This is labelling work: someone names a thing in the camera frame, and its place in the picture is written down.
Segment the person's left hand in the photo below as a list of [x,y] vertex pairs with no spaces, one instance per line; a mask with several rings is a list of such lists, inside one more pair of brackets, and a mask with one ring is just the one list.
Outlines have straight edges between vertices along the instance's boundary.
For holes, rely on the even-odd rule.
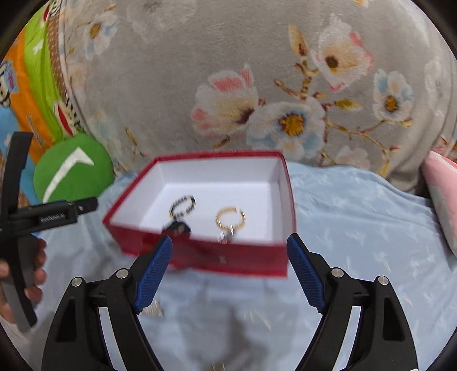
[[[47,279],[47,273],[43,269],[46,262],[45,248],[47,243],[43,239],[38,240],[38,249],[35,255],[33,284],[25,289],[25,296],[34,304],[39,304],[43,297],[41,286]],[[5,297],[3,287],[1,287],[1,317],[10,324],[15,324],[15,316]]]

